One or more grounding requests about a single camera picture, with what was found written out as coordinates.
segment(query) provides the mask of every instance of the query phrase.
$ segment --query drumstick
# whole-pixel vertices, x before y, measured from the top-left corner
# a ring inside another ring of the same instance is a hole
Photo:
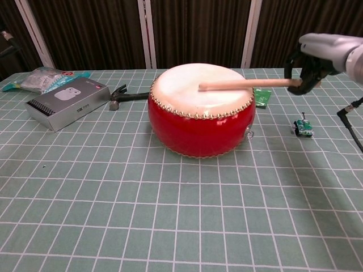
[[[201,82],[200,91],[208,90],[236,90],[249,87],[299,87],[300,79],[242,79],[230,81]]]

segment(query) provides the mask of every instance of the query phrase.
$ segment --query red drum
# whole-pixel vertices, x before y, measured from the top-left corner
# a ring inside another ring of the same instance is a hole
[[[236,71],[205,63],[165,71],[153,82],[148,99],[154,133],[170,150],[190,157],[217,156],[235,149],[254,122],[253,88],[199,91],[199,83],[241,79]]]

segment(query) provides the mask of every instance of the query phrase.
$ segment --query cable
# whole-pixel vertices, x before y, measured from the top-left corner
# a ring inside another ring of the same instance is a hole
[[[354,133],[353,129],[352,129],[352,125],[348,120],[347,117],[347,113],[351,112],[352,110],[354,110],[355,108],[358,108],[361,104],[363,103],[363,97],[360,100],[354,101],[352,102],[350,105],[346,106],[345,108],[341,109],[340,111],[338,111],[336,114],[339,116],[339,118],[341,119],[341,121],[343,122],[344,126],[349,130],[349,132],[352,135],[353,140],[355,141],[355,143],[358,145],[359,149],[363,152],[363,146],[360,143],[360,141],[358,140],[356,134]]]

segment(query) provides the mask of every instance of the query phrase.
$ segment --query dark curtain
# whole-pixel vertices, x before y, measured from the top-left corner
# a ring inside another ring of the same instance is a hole
[[[283,67],[300,36],[363,36],[362,0],[267,0],[262,2],[251,67]]]
[[[28,0],[61,70],[143,69],[137,0]]]
[[[28,29],[14,0],[0,1],[0,20],[4,22],[7,31],[12,34],[21,47],[21,51],[0,59],[0,80],[14,73],[32,71],[42,66]],[[9,44],[0,36],[0,51],[5,50],[8,46]]]
[[[250,0],[151,0],[157,67],[240,67]]]

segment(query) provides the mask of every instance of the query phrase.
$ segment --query box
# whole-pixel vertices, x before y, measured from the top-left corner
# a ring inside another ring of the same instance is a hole
[[[56,132],[109,102],[106,85],[80,77],[25,103],[29,115]]]

